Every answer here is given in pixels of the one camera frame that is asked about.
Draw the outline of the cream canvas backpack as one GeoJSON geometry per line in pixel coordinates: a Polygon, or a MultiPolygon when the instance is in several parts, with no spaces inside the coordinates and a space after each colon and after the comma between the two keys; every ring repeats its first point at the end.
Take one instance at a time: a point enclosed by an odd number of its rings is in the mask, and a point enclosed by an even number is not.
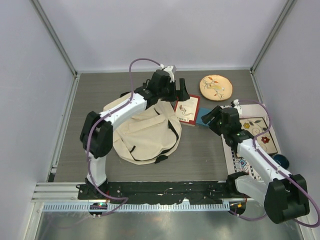
{"type": "Polygon", "coordinates": [[[166,160],[180,143],[182,126],[170,102],[159,100],[113,132],[118,156],[135,165],[166,160]]]}

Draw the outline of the red bordered book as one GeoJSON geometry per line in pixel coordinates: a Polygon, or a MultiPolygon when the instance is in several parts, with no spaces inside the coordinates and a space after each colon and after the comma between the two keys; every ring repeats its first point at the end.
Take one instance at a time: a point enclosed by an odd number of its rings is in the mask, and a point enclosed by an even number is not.
{"type": "Polygon", "coordinates": [[[199,112],[200,96],[190,95],[186,101],[177,101],[174,106],[175,115],[181,124],[195,126],[199,112]]]}

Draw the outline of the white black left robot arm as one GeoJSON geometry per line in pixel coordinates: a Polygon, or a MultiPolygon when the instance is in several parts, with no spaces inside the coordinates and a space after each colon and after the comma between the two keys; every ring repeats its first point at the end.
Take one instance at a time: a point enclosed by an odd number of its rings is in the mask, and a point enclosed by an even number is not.
{"type": "Polygon", "coordinates": [[[128,97],[109,110],[87,114],[80,141],[88,164],[87,181],[91,184],[89,194],[100,200],[107,192],[105,186],[106,156],[113,147],[114,131],[131,117],[145,112],[159,101],[174,102],[190,99],[185,79],[179,79],[179,89],[172,66],[156,70],[142,86],[134,89],[128,97]]]}

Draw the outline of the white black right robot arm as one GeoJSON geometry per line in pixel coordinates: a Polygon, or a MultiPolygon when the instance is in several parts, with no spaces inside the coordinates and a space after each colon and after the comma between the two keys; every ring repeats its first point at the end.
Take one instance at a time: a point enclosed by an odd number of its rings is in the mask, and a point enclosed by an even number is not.
{"type": "Polygon", "coordinates": [[[261,204],[269,219],[283,223],[310,213],[307,197],[307,182],[302,175],[293,175],[277,164],[259,145],[241,123],[235,107],[216,106],[201,120],[218,136],[222,136],[227,146],[235,154],[244,158],[258,173],[261,181],[247,173],[234,173],[228,176],[226,193],[233,198],[247,195],[261,204]]]}

